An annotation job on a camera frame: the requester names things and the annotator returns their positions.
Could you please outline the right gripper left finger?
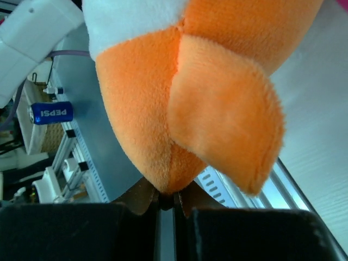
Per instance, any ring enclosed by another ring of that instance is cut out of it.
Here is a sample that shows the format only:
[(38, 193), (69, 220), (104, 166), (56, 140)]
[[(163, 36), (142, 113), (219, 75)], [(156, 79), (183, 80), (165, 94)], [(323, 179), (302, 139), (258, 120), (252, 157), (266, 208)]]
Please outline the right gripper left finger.
[(152, 260), (158, 191), (140, 179), (110, 203), (1, 209), (1, 260)]

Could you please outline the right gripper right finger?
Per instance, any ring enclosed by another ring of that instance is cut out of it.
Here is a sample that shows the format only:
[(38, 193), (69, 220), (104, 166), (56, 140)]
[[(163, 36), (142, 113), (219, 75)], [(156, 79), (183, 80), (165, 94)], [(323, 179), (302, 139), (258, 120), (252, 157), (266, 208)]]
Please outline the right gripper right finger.
[(305, 210), (226, 208), (196, 183), (173, 196), (176, 260), (343, 260)]

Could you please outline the orange shark plush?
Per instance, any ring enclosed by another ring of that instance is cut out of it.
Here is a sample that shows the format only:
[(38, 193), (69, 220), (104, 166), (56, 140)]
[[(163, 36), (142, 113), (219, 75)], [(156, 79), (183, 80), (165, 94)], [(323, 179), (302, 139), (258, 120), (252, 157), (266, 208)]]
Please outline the orange shark plush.
[(113, 131), (160, 192), (207, 166), (258, 194), (285, 132), (270, 76), (322, 1), (83, 1)]

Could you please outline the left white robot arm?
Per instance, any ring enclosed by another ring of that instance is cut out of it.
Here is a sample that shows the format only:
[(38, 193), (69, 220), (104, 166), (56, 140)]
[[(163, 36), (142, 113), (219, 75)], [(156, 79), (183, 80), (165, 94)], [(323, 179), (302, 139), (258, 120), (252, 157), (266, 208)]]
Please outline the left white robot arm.
[(72, 1), (22, 1), (1, 24), (1, 107), (72, 30), (84, 22)]

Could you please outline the blue Pepsi can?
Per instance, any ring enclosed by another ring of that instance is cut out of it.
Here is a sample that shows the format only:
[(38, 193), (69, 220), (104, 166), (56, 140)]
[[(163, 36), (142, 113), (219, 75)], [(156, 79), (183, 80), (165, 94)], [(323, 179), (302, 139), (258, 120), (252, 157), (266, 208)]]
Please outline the blue Pepsi can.
[(33, 103), (27, 109), (31, 123), (35, 125), (50, 125), (71, 122), (74, 110), (70, 102)]

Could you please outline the aluminium front rail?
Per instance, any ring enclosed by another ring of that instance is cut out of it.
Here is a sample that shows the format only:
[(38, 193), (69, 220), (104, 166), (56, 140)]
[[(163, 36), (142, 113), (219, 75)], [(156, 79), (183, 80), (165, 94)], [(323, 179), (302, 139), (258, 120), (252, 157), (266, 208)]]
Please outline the aluminium front rail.
[(299, 209), (315, 212), (314, 207), (281, 160), (274, 164), (270, 177), (258, 196), (249, 197), (248, 199), (255, 208)]

